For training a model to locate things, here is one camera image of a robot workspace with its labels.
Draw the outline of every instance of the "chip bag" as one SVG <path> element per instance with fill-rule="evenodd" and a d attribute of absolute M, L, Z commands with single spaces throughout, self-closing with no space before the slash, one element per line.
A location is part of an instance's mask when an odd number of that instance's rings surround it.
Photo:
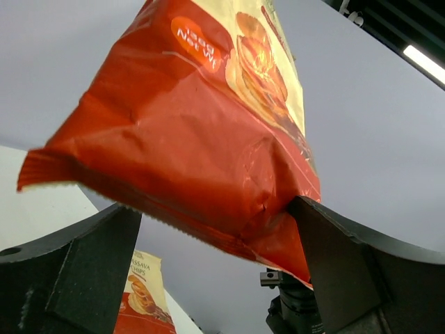
<path fill-rule="evenodd" d="M 175 334 L 162 282 L 161 259 L 135 250 L 113 334 Z"/>
<path fill-rule="evenodd" d="M 79 182 L 308 282 L 284 208 L 319 200 L 319 183 L 269 1 L 146 1 L 71 116 L 29 151 L 18 190 Z"/>

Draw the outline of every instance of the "white surface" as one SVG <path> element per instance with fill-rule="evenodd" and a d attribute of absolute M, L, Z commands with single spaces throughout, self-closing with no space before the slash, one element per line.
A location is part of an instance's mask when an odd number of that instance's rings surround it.
<path fill-rule="evenodd" d="M 77 186 L 58 186 L 16 193 L 26 152 L 0 146 L 0 250 L 65 228 L 97 213 Z M 165 292 L 177 334 L 202 334 L 178 303 Z"/>
<path fill-rule="evenodd" d="M 0 1 L 0 143 L 43 144 L 142 2 Z M 297 58 L 323 202 L 445 251 L 444 91 L 322 1 L 275 5 Z M 138 247 L 162 257 L 166 288 L 209 333 L 270 334 L 277 292 L 260 288 L 260 267 L 149 218 Z"/>

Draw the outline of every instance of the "orange circle label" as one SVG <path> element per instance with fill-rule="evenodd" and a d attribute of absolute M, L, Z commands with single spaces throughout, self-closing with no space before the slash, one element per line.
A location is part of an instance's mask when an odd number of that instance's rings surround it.
<path fill-rule="evenodd" d="M 187 17 L 178 16 L 170 25 L 173 36 L 194 59 L 210 73 L 216 73 L 221 65 L 221 53 L 204 36 L 201 27 Z"/>

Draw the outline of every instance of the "fluorescent light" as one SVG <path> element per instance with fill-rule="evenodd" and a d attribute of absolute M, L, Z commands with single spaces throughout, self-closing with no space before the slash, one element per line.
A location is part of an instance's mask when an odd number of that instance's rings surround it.
<path fill-rule="evenodd" d="M 438 64 L 436 64 L 434 61 L 429 59 L 427 56 L 422 54 L 418 49 L 410 45 L 403 51 L 403 53 L 407 57 L 411 58 L 424 70 L 429 72 L 432 76 L 436 77 L 443 84 L 445 84 L 445 70 Z"/>

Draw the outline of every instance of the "black machine part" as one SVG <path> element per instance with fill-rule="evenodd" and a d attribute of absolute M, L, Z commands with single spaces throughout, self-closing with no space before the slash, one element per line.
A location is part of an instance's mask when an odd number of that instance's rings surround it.
<path fill-rule="evenodd" d="M 444 330 L 445 254 L 391 238 L 308 198 L 294 198 L 287 211 L 297 221 L 327 334 Z"/>
<path fill-rule="evenodd" d="M 280 295 L 270 303 L 266 323 L 273 333 L 322 334 L 314 292 L 287 273 L 268 269 L 260 274 L 262 287 L 278 287 Z"/>
<path fill-rule="evenodd" d="M 140 220 L 112 205 L 1 251 L 0 333 L 111 334 Z"/>

